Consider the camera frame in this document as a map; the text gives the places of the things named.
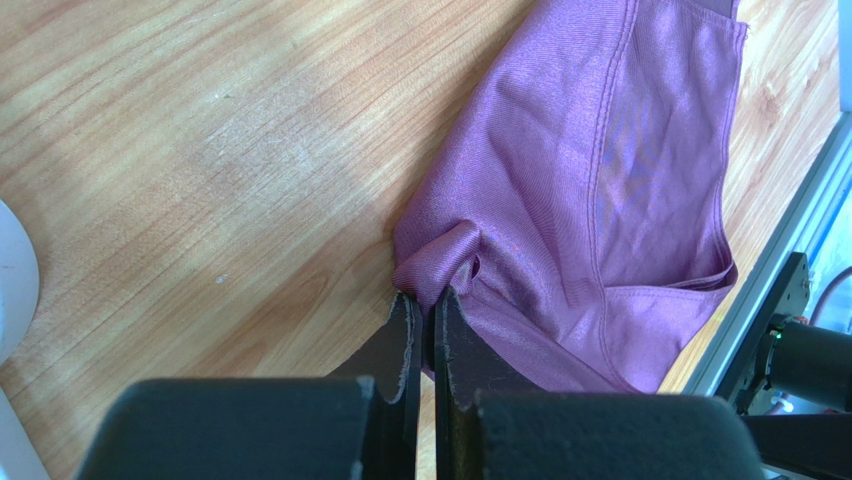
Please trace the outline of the purple cloth napkin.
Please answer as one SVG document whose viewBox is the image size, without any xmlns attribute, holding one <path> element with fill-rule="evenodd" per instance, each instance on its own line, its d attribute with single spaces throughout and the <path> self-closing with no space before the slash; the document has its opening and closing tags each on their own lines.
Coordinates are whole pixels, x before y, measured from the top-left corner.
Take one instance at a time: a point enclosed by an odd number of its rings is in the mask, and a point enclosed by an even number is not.
<svg viewBox="0 0 852 480">
<path fill-rule="evenodd" d="M 541 1 L 400 217 L 394 286 L 549 391 L 655 393 L 735 285 L 734 1 Z"/>
</svg>

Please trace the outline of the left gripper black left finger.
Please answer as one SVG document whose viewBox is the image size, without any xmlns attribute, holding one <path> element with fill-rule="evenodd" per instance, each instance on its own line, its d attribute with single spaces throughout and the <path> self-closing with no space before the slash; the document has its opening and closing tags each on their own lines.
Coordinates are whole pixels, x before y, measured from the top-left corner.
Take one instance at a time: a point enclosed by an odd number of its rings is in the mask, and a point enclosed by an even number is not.
<svg viewBox="0 0 852 480">
<path fill-rule="evenodd" d="M 151 379 L 104 417 L 82 479 L 412 479 L 422 316 L 386 322 L 324 377 Z"/>
</svg>

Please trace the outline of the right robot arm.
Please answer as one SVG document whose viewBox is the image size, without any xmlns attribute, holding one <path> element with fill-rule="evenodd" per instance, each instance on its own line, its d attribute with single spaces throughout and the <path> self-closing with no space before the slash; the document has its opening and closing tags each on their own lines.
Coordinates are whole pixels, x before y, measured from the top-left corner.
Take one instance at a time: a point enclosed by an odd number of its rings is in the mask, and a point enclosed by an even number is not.
<svg viewBox="0 0 852 480">
<path fill-rule="evenodd" d="M 740 416 L 770 470 L 794 478 L 851 476 L 851 337 L 805 317 L 807 257 L 782 267 L 715 396 Z"/>
</svg>

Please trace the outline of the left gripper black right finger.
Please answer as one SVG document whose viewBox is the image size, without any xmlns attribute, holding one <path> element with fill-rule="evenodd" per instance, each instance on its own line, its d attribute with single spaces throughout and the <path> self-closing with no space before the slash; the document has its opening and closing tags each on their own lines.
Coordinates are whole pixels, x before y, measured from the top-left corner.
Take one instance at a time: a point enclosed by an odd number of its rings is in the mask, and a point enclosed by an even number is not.
<svg viewBox="0 0 852 480">
<path fill-rule="evenodd" d="M 551 393 L 468 325 L 457 293 L 433 311 L 441 479 L 759 479 L 724 402 L 682 395 Z"/>
</svg>

